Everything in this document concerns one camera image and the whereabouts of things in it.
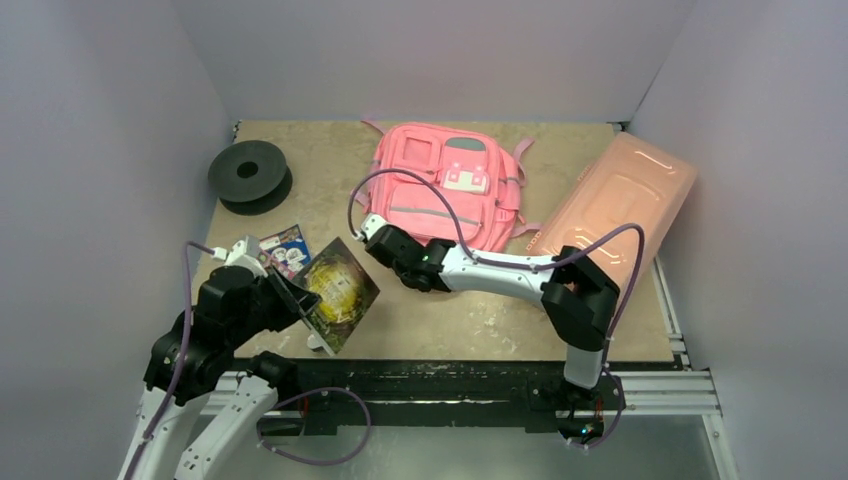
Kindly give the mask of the green snack packet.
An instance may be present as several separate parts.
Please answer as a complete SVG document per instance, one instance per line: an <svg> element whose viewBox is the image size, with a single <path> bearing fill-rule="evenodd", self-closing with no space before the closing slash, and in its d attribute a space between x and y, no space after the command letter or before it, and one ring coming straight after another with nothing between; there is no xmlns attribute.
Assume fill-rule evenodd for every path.
<svg viewBox="0 0 848 480"><path fill-rule="evenodd" d="M339 354L371 308L380 289L354 254L337 237L294 277L294 283L321 297L304 323L325 342L330 356Z"/></svg>

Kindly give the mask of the pink student backpack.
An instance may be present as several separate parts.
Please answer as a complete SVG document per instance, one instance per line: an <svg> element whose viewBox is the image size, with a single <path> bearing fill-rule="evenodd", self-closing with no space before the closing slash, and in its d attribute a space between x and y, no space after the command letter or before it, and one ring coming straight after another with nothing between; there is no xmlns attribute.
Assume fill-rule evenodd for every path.
<svg viewBox="0 0 848 480"><path fill-rule="evenodd" d="M353 198L421 244L463 237L472 249L501 252L512 238L535 232L520 213L522 164L533 139L508 151L488 135L407 122L381 131L373 178Z"/></svg>

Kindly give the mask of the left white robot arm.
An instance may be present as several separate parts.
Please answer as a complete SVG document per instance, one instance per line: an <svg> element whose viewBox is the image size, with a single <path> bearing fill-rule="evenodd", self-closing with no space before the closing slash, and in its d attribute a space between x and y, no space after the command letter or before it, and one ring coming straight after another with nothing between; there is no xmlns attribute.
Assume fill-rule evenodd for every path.
<svg viewBox="0 0 848 480"><path fill-rule="evenodd" d="M263 412L289 407L301 392L293 361L261 353L250 361L229 404L191 441L235 351L264 330L282 331L305 319L321 298L273 267L256 274L224 266L213 270L188 301L151 349L122 479L210 479Z"/></svg>

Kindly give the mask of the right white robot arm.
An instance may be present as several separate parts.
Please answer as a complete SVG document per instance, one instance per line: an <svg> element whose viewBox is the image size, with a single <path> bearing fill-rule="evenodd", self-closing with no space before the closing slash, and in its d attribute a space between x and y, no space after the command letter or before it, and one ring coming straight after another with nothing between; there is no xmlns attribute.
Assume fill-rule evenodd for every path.
<svg viewBox="0 0 848 480"><path fill-rule="evenodd" d="M480 291L517 298L544 310L554 330L567 344L561 392L576 407L584 407L601 391L608 328L620 289L590 258L549 270L510 268L565 259L579 250L564 247L555 256L520 257L474 251L466 254L451 240L432 239L422 245L397 226L361 228L366 252L391 269L401 283L421 292Z"/></svg>

